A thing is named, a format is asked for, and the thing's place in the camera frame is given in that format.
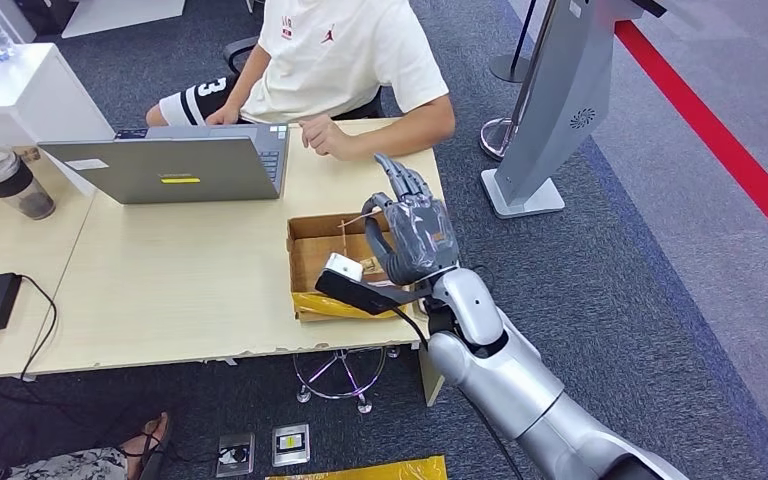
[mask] wooden desk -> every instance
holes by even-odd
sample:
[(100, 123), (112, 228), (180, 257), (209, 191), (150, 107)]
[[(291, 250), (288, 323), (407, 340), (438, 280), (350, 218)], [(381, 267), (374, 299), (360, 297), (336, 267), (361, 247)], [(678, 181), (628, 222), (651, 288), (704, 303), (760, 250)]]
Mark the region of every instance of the wooden desk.
[[(343, 126), (360, 133), (389, 121)], [(61, 325), (32, 371), (416, 341), (400, 319), (301, 324), (293, 317), (287, 219), (357, 212), (370, 194), (391, 187), (374, 162), (319, 157), (302, 147), (300, 128), (290, 135), (279, 200), (123, 207), (99, 192), (57, 292)], [(402, 161), (442, 195), (430, 150)], [(0, 373), (15, 364), (0, 365)]]
[[(0, 273), (29, 275), (54, 295), (92, 199), (78, 192), (51, 161), (37, 160), (30, 167), (57, 210), (34, 221), (0, 200)], [(8, 328), (0, 331), (0, 375), (22, 370), (48, 311), (48, 301), (25, 282)]]

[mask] yellow packaging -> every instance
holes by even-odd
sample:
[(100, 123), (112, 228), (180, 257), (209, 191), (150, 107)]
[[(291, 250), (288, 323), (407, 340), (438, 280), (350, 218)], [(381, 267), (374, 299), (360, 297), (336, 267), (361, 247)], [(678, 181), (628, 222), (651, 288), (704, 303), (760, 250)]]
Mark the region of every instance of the yellow packaging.
[(297, 312), (306, 312), (329, 317), (342, 318), (390, 318), (395, 314), (391, 311), (370, 315), (363, 310), (346, 305), (333, 298), (317, 292), (293, 292), (293, 305)]
[(388, 463), (375, 467), (354, 468), (340, 472), (311, 473), (289, 477), (266, 477), (266, 480), (446, 480), (446, 462), (442, 455)]

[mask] office chair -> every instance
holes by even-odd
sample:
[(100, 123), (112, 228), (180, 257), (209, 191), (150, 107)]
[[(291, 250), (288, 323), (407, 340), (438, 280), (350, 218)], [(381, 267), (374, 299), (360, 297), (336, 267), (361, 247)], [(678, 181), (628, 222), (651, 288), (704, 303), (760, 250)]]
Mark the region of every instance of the office chair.
[[(229, 43), (222, 49), (222, 56), (225, 58), (225, 62), (228, 63), (228, 68), (232, 72), (239, 75), (240, 67), (237, 66), (237, 59), (241, 58), (243, 54), (248, 54), (257, 45), (258, 37), (244, 38), (234, 43)], [(369, 103), (361, 105), (360, 107), (350, 110), (346, 113), (342, 113), (334, 117), (334, 120), (357, 120), (359, 118), (381, 118), (383, 117), (383, 110), (381, 109), (381, 88), (378, 88), (378, 92), (375, 93)]]

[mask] number 3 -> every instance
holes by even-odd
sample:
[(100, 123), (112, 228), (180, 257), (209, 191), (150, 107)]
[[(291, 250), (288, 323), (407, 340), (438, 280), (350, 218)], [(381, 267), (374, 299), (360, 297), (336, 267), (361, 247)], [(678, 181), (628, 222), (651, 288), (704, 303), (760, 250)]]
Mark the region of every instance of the number 3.
[(200, 97), (206, 97), (211, 93), (221, 92), (225, 90), (225, 79), (220, 78), (212, 83), (202, 83), (199, 85), (198, 92)]

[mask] cardboard box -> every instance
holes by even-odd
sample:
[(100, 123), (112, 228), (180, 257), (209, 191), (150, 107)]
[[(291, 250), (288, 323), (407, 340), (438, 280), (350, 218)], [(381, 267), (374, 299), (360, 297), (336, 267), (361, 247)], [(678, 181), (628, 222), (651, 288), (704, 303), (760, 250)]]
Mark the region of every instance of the cardboard box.
[[(374, 257), (366, 243), (364, 235), (364, 220), (360, 219), (341, 228), (340, 225), (357, 218), (359, 213), (344, 213), (321, 215), (317, 217), (298, 217), (287, 221), (287, 252), (290, 254), (290, 285), (293, 293), (315, 293), (316, 280), (328, 257), (336, 252), (356, 262), (362, 262)], [(392, 245), (393, 237), (390, 226), (380, 212), (375, 215), (384, 238)], [(367, 282), (382, 282), (387, 280), (383, 270), (370, 268), (364, 272), (363, 279)], [(296, 318), (303, 322), (334, 320), (335, 317), (306, 311), (295, 306)]]

